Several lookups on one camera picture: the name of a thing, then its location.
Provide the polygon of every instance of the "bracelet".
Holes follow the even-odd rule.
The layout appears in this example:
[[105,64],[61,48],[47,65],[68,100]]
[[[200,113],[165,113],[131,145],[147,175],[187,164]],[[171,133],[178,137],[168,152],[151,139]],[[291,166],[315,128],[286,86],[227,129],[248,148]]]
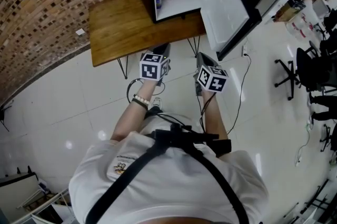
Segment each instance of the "bracelet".
[[150,102],[144,98],[141,98],[140,96],[134,94],[133,97],[137,100],[139,100],[140,102],[144,103],[146,106],[149,106]]
[[136,102],[137,104],[139,104],[140,106],[142,106],[145,110],[147,110],[147,105],[143,102],[141,102],[140,100],[133,98],[132,101]]

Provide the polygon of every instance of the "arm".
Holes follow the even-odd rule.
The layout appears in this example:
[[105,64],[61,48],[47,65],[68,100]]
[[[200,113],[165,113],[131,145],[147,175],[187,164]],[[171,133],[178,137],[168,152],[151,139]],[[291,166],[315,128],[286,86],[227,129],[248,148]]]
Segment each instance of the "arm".
[[[213,95],[213,92],[202,91],[204,105],[208,99]],[[223,125],[219,106],[216,101],[216,96],[212,98],[205,111],[206,132],[211,134],[218,134],[219,140],[228,140],[226,128]]]
[[[137,95],[150,101],[156,85],[157,81],[145,80],[142,87],[137,92]],[[121,141],[127,137],[131,131],[139,131],[143,123],[145,113],[146,110],[142,106],[131,101],[126,110],[123,112],[121,118],[118,120],[111,140]]]

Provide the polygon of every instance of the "power outlet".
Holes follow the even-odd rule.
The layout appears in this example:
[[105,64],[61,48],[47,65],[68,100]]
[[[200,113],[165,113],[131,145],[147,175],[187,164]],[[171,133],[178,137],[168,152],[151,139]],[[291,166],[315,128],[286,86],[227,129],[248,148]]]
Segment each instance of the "power outlet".
[[242,56],[242,57],[246,57],[245,54],[248,54],[247,45],[243,45],[243,46],[242,46],[242,54],[241,54],[241,56]]

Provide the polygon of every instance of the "black harness strap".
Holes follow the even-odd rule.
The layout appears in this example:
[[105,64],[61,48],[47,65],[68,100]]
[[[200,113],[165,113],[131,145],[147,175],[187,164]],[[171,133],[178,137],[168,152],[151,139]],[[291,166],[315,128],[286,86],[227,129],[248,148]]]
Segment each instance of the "black harness strap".
[[[141,169],[144,168],[146,164],[148,164],[155,157],[164,154],[166,150],[171,146],[172,145],[169,143],[156,140],[154,145],[150,147],[142,156],[136,159],[99,198],[99,200],[89,211],[85,220],[85,224],[97,224],[105,211],[131,183],[131,181],[136,177]],[[214,164],[206,159],[203,156],[203,153],[194,147],[193,143],[182,144],[180,148],[183,149],[187,154],[192,156],[195,160],[203,164],[217,180],[228,200],[232,204],[234,211],[239,219],[239,223],[249,224],[248,216],[243,205],[236,196],[235,192],[232,190],[231,186],[228,184],[228,182],[219,172],[219,170],[214,166]]]

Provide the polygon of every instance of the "person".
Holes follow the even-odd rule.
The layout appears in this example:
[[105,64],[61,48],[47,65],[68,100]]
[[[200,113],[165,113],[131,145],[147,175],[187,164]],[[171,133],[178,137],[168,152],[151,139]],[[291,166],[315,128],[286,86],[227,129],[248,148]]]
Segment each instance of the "person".
[[316,103],[329,108],[327,112],[313,112],[311,115],[312,124],[314,123],[314,120],[326,121],[329,119],[337,119],[337,96],[319,95],[313,97],[311,93],[309,93],[309,102],[310,104]]
[[[86,223],[90,210],[118,178],[126,174],[132,163],[153,146],[154,139],[146,134],[170,129],[172,124],[156,114],[166,114],[166,118],[179,120],[192,126],[193,131],[201,132],[194,121],[183,115],[162,113],[158,98],[146,111],[144,104],[150,102],[156,83],[144,81],[118,120],[111,140],[91,146],[70,180],[71,202],[80,224]],[[202,91],[203,103],[207,103],[212,95],[213,92]],[[205,110],[205,128],[206,133],[218,134],[220,140],[228,139],[216,97]],[[194,146],[229,183],[243,205],[249,223],[259,223],[269,196],[248,153],[236,151],[217,158],[206,144]],[[98,223],[207,224],[239,223],[239,219],[212,174],[184,150],[168,148],[140,170],[107,206]]]

